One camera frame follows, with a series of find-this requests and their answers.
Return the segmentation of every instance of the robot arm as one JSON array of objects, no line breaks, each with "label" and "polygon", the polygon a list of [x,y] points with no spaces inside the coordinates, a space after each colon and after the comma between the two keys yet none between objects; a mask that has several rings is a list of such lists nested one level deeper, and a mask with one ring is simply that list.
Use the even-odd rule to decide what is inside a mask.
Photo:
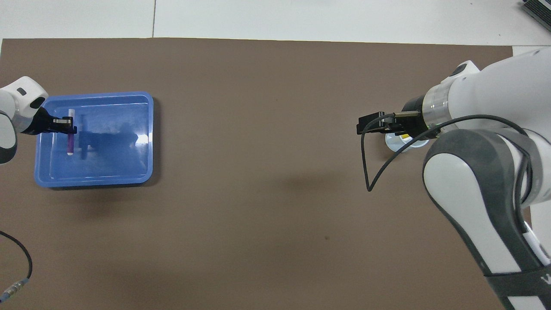
[{"label": "robot arm", "polygon": [[0,164],[15,156],[17,132],[28,135],[77,132],[72,117],[51,116],[40,106],[47,98],[46,91],[29,77],[0,88]]},{"label": "robot arm", "polygon": [[[530,203],[551,200],[550,63],[551,47],[482,71],[467,61],[403,112],[371,114],[357,125],[358,134],[437,138],[425,157],[425,188],[506,309],[551,309],[551,260],[522,218]],[[480,117],[438,128],[470,115],[525,130]]]}]

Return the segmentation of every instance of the blue tray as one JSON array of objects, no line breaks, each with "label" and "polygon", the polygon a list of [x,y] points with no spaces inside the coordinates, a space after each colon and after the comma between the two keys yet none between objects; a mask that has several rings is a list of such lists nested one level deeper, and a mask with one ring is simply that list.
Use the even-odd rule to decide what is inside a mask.
[{"label": "blue tray", "polygon": [[53,116],[75,110],[74,154],[67,135],[36,140],[35,180],[43,187],[138,184],[153,172],[153,98],[146,92],[49,97]]}]

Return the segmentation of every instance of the purple marker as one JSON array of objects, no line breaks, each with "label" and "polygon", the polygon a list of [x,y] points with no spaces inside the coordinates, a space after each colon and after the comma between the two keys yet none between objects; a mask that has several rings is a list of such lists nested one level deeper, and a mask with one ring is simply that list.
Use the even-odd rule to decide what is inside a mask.
[{"label": "purple marker", "polygon": [[[73,118],[74,125],[74,109],[69,109],[69,116]],[[67,135],[67,155],[71,156],[74,153],[74,134]]]}]

